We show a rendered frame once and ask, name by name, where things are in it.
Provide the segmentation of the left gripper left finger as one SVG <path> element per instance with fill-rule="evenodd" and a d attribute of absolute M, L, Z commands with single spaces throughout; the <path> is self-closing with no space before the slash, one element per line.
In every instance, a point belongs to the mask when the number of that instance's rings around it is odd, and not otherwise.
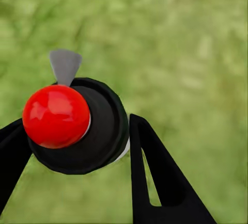
<path fill-rule="evenodd" d="M 0 130 L 0 215 L 31 154 L 22 118 Z"/>

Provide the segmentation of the insectifuge atomizer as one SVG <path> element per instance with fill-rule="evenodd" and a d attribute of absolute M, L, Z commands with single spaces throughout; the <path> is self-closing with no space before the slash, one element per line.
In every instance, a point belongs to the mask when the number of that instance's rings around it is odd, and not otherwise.
<path fill-rule="evenodd" d="M 35 157 L 64 174 L 87 174 L 124 157 L 130 123 L 118 94 L 90 77 L 74 78 L 81 54 L 57 49 L 48 57 L 57 84 L 36 91 L 22 115 Z"/>

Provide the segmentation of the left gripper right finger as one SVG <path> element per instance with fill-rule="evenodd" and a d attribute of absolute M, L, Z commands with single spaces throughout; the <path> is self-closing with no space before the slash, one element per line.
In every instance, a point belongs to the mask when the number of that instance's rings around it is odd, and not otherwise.
<path fill-rule="evenodd" d="M 149 122 L 129 123 L 133 224 L 217 224 Z M 150 204 L 141 148 L 162 206 Z"/>

